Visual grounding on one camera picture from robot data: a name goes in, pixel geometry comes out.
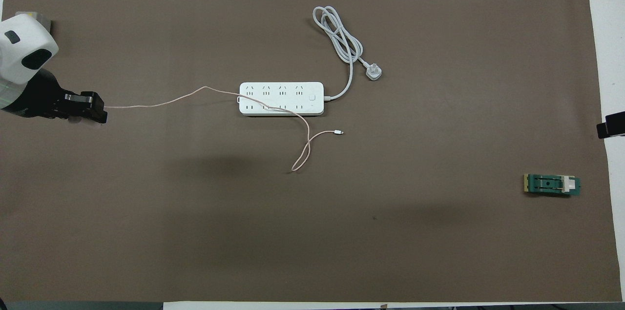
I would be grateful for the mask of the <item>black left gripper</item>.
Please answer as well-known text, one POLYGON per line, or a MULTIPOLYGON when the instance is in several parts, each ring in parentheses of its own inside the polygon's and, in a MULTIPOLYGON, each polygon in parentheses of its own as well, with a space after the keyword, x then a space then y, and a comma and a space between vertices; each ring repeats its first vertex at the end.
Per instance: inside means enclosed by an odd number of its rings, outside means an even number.
POLYGON ((106 124, 108 113, 104 109, 104 101, 93 91, 80 94, 67 92, 60 86, 56 77, 42 68, 31 80, 18 98, 7 106, 7 112, 19 117, 60 118, 68 116, 97 118, 97 123, 106 124), (58 101, 65 98, 65 113, 58 110, 58 101))

